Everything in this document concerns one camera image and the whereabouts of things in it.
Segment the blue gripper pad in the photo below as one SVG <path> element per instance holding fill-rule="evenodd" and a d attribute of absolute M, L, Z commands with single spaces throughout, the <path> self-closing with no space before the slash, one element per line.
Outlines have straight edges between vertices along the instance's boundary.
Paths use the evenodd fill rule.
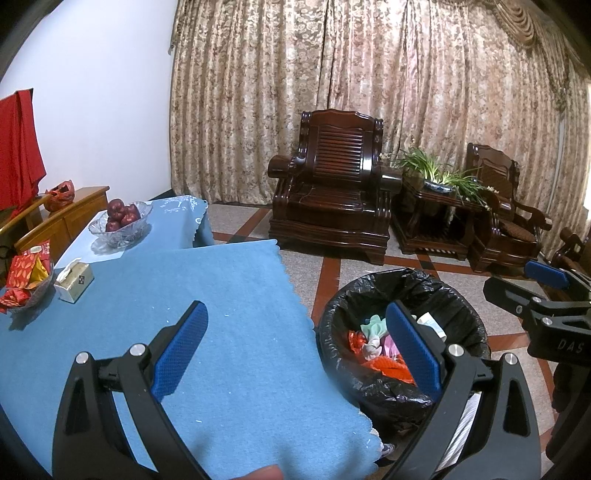
<path fill-rule="evenodd" d="M 438 401 L 443 392 L 439 364 L 414 326 L 395 303 L 391 303 L 386 309 L 386 326 L 408 365 L 418 389 L 431 397 L 434 402 Z"/>
<path fill-rule="evenodd" d="M 564 290 L 569 287 L 569 279 L 563 271 L 544 265 L 540 262 L 529 261 L 524 267 L 525 276 L 533 278 L 544 285 Z"/>
<path fill-rule="evenodd" d="M 207 330 L 206 306 L 198 302 L 154 365 L 152 395 L 159 401 L 173 393 Z"/>

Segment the blue tablecloth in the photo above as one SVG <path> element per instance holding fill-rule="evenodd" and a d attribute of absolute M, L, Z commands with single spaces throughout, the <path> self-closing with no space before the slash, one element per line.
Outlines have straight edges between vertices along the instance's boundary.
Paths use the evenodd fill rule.
<path fill-rule="evenodd" d="M 145 252 L 214 244 L 205 200 L 183 195 L 150 203 L 150 231 L 139 242 L 128 248 L 115 250 L 92 235 L 88 228 L 84 228 L 58 260 L 56 269 L 65 267 L 75 258 L 81 258 L 86 263 L 94 263 Z M 99 212 L 95 218 L 100 217 L 102 213 Z"/>
<path fill-rule="evenodd" d="M 196 299 L 209 327 L 163 407 L 213 479 L 271 463 L 291 480 L 357 480 L 375 470 L 379 437 L 327 379 L 275 241 L 124 255 L 92 269 L 95 280 L 76 304 L 48 295 L 23 330 L 0 318 L 0 404 L 43 467 L 51 468 L 76 353 L 122 355 Z M 136 458 L 152 466 L 121 394 L 116 403 Z"/>

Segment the red apple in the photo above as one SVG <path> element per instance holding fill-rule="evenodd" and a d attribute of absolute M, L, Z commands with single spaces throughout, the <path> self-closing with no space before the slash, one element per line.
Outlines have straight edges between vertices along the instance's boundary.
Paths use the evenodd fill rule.
<path fill-rule="evenodd" d="M 105 232 L 115 232 L 121 228 L 121 224 L 119 222 L 111 222 L 106 224 Z"/>
<path fill-rule="evenodd" d="M 123 219 L 121 220 L 121 226 L 129 225 L 130 223 L 139 220 L 139 216 L 134 213 L 126 213 Z"/>
<path fill-rule="evenodd" d="M 127 213 L 125 204 L 121 199 L 113 199 L 107 205 L 107 213 L 116 222 L 120 222 L 123 216 Z"/>
<path fill-rule="evenodd" d="M 137 218 L 141 218 L 141 215 L 139 214 L 139 210 L 138 210 L 137 206 L 135 206 L 133 203 L 131 205 L 128 205 L 126 208 L 127 208 L 127 213 L 133 213 L 135 216 L 137 216 Z"/>

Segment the red snack package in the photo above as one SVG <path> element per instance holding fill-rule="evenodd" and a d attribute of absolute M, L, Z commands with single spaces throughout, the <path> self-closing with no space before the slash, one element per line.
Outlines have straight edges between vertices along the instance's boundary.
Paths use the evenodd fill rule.
<path fill-rule="evenodd" d="M 22 307 L 31 297 L 31 293 L 23 288 L 9 288 L 0 297 L 0 312 L 6 313 L 7 308 Z"/>
<path fill-rule="evenodd" d="M 32 254 L 17 255 L 12 259 L 10 271 L 6 281 L 7 288 L 24 288 L 29 284 L 31 272 L 37 257 Z"/>
<path fill-rule="evenodd" d="M 45 201 L 45 210 L 48 212 L 56 212 L 74 202 L 74 184 L 71 180 L 63 181 L 57 187 L 46 190 L 45 193 L 51 195 Z"/>
<path fill-rule="evenodd" d="M 36 245 L 28 250 L 25 250 L 22 255 L 38 254 L 41 263 L 47 270 L 47 273 L 51 274 L 51 257 L 49 255 L 49 240 L 45 240 L 41 245 Z"/>

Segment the tissue box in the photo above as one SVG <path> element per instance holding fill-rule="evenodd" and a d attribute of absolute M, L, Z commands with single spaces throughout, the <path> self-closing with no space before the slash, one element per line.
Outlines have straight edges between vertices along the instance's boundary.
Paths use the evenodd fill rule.
<path fill-rule="evenodd" d="M 60 272 L 53 286 L 62 300 L 75 303 L 94 279 L 90 265 L 76 258 Z"/>

